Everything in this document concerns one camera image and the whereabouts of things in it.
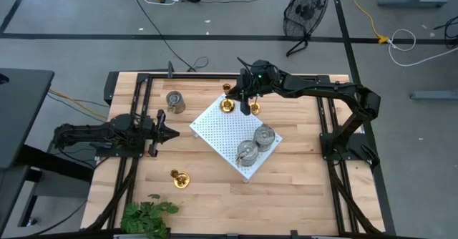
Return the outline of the black desk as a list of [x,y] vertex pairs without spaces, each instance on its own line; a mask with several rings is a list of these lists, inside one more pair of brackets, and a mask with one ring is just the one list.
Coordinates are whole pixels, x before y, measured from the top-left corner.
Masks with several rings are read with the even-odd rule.
[[28,176],[38,182],[46,170],[92,180],[91,168],[25,144],[53,77],[49,70],[0,68],[0,236]]

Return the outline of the silver scented candle tin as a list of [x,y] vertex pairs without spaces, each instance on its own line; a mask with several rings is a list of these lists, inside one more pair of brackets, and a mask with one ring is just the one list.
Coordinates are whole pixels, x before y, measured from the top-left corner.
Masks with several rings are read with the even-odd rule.
[[271,148],[275,137],[274,130],[270,126],[262,124],[255,130],[253,142],[257,145],[259,152],[267,152]]
[[242,141],[237,148],[236,164],[238,166],[250,167],[259,156],[258,146],[250,140]]
[[186,105],[183,96],[178,91],[171,91],[166,96],[167,111],[180,114],[185,111]]

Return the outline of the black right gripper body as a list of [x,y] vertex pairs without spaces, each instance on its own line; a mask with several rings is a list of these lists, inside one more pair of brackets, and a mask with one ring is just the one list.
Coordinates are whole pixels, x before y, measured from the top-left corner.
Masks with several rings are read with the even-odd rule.
[[240,110],[244,115],[250,115],[249,99],[257,94],[261,97],[270,94],[274,86],[280,83],[280,72],[277,66],[266,60],[258,60],[248,64],[241,58],[238,61],[243,65],[237,85],[241,88],[243,96],[237,99],[240,102]]

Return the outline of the green artificial plant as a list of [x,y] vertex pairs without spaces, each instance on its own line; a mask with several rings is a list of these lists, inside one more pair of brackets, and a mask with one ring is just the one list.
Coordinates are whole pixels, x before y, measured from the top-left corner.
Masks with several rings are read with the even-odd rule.
[[161,201],[158,194],[148,195],[151,201],[131,202],[124,209],[120,228],[123,232],[144,233],[147,239],[165,239],[167,226],[165,215],[178,213],[179,207],[169,201]]

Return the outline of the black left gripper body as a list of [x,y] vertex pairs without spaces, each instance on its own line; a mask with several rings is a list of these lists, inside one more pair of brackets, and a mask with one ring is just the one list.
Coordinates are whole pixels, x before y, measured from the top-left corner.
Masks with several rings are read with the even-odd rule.
[[140,118],[139,123],[140,141],[146,142],[147,140],[152,140],[147,150],[150,157],[157,156],[157,144],[161,140],[161,128],[165,121],[165,113],[162,109],[157,111],[156,120],[157,122],[151,116],[146,115]]

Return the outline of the white perforated metal shelf riser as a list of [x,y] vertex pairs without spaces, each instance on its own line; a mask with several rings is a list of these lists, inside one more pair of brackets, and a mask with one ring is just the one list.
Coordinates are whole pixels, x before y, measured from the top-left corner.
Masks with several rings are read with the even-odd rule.
[[220,104],[225,100],[225,95],[221,94],[216,100],[195,119],[190,129],[195,137],[201,137],[207,142],[223,159],[232,165],[247,182],[259,169],[259,167],[268,159],[283,138],[274,134],[274,140],[269,150],[262,152],[257,156],[255,162],[244,167],[241,162],[237,161],[238,146],[241,142],[254,138],[255,131],[263,122],[256,116],[245,115],[240,111],[240,103],[235,103],[232,112],[224,113]]

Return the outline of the black floor fan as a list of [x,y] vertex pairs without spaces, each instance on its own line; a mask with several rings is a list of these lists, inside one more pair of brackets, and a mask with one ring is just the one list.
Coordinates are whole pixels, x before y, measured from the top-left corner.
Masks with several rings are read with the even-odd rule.
[[283,33],[297,44],[286,52],[287,57],[308,46],[327,6],[328,0],[290,0],[283,12]]

